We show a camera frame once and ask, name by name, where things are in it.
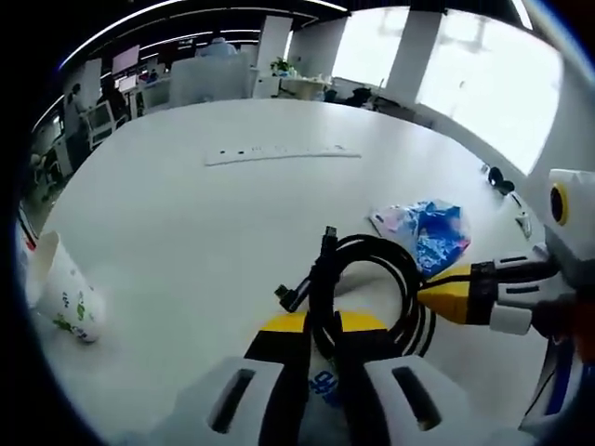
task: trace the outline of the paper cup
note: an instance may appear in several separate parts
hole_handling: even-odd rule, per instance
[[[87,283],[57,232],[43,235],[27,271],[33,310],[85,342],[95,341],[105,320],[103,299]]]

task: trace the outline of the window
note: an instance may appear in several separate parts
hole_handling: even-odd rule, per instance
[[[374,86],[385,85],[408,14],[408,7],[354,12],[341,37],[333,76]]]
[[[441,24],[417,101],[465,126],[527,175],[558,108],[560,53],[497,20],[453,12]],[[468,32],[446,33],[453,22]]]

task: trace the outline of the blue plastic bag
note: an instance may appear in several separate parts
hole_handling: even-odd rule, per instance
[[[461,208],[439,200],[391,206],[373,212],[370,221],[411,254],[426,279],[454,264],[471,243]]]

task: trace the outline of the cable connector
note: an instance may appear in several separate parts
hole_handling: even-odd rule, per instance
[[[290,290],[281,284],[275,290],[275,295],[279,297],[279,304],[288,313],[295,312],[308,295],[310,280],[304,279],[295,290]]]
[[[330,253],[334,253],[337,250],[337,243],[337,228],[327,226],[320,247],[320,255],[327,256]]]

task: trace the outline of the white table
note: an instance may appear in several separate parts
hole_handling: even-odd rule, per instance
[[[363,157],[203,165],[210,151],[263,144],[341,144]],[[283,312],[272,292],[304,277],[326,225],[339,236],[373,233],[364,216],[374,206],[441,198],[469,216],[466,261],[527,248],[516,204],[491,190],[481,165],[431,130],[336,104],[226,101],[132,121],[88,158],[46,223],[105,297],[109,320],[90,346],[43,333],[49,362],[101,435],[149,429],[181,389],[221,358],[242,356]],[[375,267],[362,273],[382,279],[337,307],[392,324],[395,284]],[[480,413],[516,426],[545,348],[534,331],[513,336],[439,319],[427,359]]]

